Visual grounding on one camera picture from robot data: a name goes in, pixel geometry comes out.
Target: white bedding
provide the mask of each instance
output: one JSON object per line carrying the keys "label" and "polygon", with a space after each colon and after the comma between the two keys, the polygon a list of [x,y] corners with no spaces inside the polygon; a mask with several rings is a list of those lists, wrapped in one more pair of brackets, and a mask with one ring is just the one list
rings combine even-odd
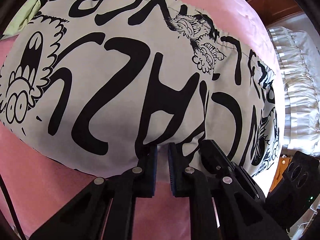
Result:
{"label": "white bedding", "polygon": [[273,27],[269,34],[285,90],[284,145],[319,156],[320,54],[304,31]]}

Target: wall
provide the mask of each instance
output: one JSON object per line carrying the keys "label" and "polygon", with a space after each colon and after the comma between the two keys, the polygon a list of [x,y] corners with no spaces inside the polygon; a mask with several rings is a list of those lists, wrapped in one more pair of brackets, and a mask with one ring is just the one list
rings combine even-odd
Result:
{"label": "wall", "polygon": [[267,26],[267,28],[276,27],[276,26],[283,26],[294,32],[295,31],[307,32],[309,36],[312,38],[316,47],[318,48],[318,51],[320,51],[320,36],[306,14],[301,13],[295,16],[287,17],[283,20],[280,20],[276,23],[273,23]]}

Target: cartoon eye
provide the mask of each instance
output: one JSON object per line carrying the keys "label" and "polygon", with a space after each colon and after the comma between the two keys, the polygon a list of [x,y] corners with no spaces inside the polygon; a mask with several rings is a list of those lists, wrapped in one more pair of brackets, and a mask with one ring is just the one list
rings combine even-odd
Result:
{"label": "cartoon eye", "polygon": [[29,40],[29,49],[32,49],[33,47],[35,47],[35,50],[37,50],[39,46],[42,44],[42,42],[43,42],[42,34],[40,32],[34,33]]}
{"label": "cartoon eye", "polygon": [[14,112],[17,123],[22,123],[26,116],[28,108],[28,95],[25,91],[21,91],[14,106]]}
{"label": "cartoon eye", "polygon": [[7,121],[9,123],[12,123],[13,119],[14,119],[14,106],[16,104],[16,101],[17,101],[17,94],[14,93],[10,96],[8,104],[7,104],[7,108],[5,111]]}

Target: metal rivet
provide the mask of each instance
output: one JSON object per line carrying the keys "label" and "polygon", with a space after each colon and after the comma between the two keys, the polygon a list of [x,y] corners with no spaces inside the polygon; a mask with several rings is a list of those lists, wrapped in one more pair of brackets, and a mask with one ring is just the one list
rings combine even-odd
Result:
{"label": "metal rivet", "polygon": [[140,168],[140,167],[134,167],[134,168],[132,169],[132,172],[135,173],[135,174],[141,173],[141,172],[142,172],[142,168]]}
{"label": "metal rivet", "polygon": [[186,173],[192,174],[195,172],[195,169],[192,167],[186,167],[184,170]]}
{"label": "metal rivet", "polygon": [[104,178],[101,178],[101,177],[95,178],[93,182],[96,185],[101,185],[102,183],[104,183]]}
{"label": "metal rivet", "polygon": [[230,177],[223,177],[222,181],[226,184],[231,184],[232,183],[232,179]]}

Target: cartoon mouth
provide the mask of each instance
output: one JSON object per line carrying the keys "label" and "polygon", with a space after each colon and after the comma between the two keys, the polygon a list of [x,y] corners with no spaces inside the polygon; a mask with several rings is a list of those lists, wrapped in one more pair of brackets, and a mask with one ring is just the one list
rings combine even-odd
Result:
{"label": "cartoon mouth", "polygon": [[39,67],[43,46],[43,36],[40,32],[34,33],[29,39],[26,48],[22,54],[19,68],[16,72],[17,77],[23,77],[29,81],[30,85],[36,78],[36,73]]}
{"label": "cartoon mouth", "polygon": [[207,58],[207,62],[210,66],[213,65],[214,54],[216,54],[216,49],[210,43],[206,42],[205,44],[200,46],[202,51],[204,52],[205,57]]}
{"label": "cartoon mouth", "polygon": [[22,71],[22,67],[19,66],[17,68],[17,71],[14,73],[12,72],[9,78],[9,85],[15,81],[16,79],[25,79],[26,81],[28,81],[29,86],[31,86],[31,84],[34,82],[35,79],[35,69],[32,68],[31,73],[30,73],[30,68],[29,66],[25,66],[24,70]]}
{"label": "cartoon mouth", "polygon": [[190,36],[194,36],[201,30],[199,24],[195,21],[178,20],[177,23],[181,23],[188,30]]}
{"label": "cartoon mouth", "polygon": [[206,42],[203,45],[210,51],[212,56],[214,56],[214,54],[217,54],[216,48],[212,44]]}

